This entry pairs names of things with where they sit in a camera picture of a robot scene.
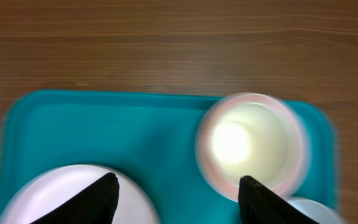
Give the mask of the large white plate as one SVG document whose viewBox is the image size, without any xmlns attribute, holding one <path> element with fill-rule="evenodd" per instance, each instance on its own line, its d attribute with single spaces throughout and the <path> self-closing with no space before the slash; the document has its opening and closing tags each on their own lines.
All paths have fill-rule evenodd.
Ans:
<svg viewBox="0 0 358 224">
<path fill-rule="evenodd" d="M 114 169 L 86 164 L 59 167 L 32 179 L 10 199 L 0 215 L 0 223 L 32 223 L 110 172 L 119 183 L 118 204 L 111 223 L 159 224 L 152 201 L 133 180 Z"/>
</svg>

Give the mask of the teal plastic tray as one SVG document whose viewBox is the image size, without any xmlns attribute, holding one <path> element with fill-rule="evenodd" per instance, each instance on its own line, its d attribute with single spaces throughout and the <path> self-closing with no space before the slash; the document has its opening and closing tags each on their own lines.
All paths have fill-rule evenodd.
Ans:
<svg viewBox="0 0 358 224">
<path fill-rule="evenodd" d="M 26 95 L 11 108 L 3 128 L 0 215 L 37 176 L 86 164 L 133 180 L 152 201 L 160 223 L 242 223 L 238 200 L 217 193 L 196 159 L 200 122 L 221 99 L 58 90 Z M 336 211 L 332 126 L 314 106 L 284 102 L 305 125 L 311 156 L 305 181 L 288 198 L 307 198 Z"/>
</svg>

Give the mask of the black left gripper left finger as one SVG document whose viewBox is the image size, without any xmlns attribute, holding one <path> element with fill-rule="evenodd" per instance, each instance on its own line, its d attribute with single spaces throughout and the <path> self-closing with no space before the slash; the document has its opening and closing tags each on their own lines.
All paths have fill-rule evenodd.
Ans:
<svg viewBox="0 0 358 224">
<path fill-rule="evenodd" d="M 111 224 L 119 201 L 119 182 L 109 172 L 32 224 Z"/>
</svg>

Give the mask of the pale yellow cup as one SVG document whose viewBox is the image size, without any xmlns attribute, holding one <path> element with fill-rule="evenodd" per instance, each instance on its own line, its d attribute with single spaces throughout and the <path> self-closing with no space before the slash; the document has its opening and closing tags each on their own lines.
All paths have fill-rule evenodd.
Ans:
<svg viewBox="0 0 358 224">
<path fill-rule="evenodd" d="M 274 187 L 291 164 L 292 131 L 283 118 L 258 103 L 236 106 L 218 118 L 209 140 L 214 167 L 237 185 L 250 175 Z"/>
</svg>

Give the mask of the small pink saucer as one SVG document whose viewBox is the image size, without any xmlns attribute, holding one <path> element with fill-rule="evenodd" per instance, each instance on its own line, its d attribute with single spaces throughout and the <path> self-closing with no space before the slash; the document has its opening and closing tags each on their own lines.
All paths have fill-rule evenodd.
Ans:
<svg viewBox="0 0 358 224">
<path fill-rule="evenodd" d="M 301 187 L 306 179 L 311 160 L 310 140 L 306 134 L 305 125 L 295 111 L 284 101 L 272 96 L 259 93 L 238 93 L 219 100 L 206 112 L 200 122 L 196 136 L 195 153 L 200 172 L 217 193 L 229 200 L 235 202 L 238 200 L 239 183 L 237 185 L 231 184 L 218 173 L 218 170 L 213 165 L 209 140 L 212 128 L 219 117 L 229 109 L 249 103 L 262 104 L 273 110 L 283 118 L 284 123 L 292 131 L 291 164 L 288 166 L 285 179 L 274 187 L 265 185 L 282 198 L 288 198 Z"/>
</svg>

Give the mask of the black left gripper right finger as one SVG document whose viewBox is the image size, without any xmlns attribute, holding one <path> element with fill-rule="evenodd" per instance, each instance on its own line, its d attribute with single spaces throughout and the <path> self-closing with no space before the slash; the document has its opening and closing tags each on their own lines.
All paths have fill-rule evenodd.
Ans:
<svg viewBox="0 0 358 224">
<path fill-rule="evenodd" d="M 244 224 L 318 224 L 249 175 L 239 181 L 238 204 Z"/>
</svg>

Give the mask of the grey bowl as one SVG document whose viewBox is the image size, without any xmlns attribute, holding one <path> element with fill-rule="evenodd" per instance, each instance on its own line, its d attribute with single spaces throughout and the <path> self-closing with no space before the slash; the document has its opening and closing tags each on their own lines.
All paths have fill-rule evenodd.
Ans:
<svg viewBox="0 0 358 224">
<path fill-rule="evenodd" d="M 298 211 L 321 224 L 346 224 L 338 212 L 322 203 L 307 198 L 292 197 L 287 202 Z"/>
</svg>

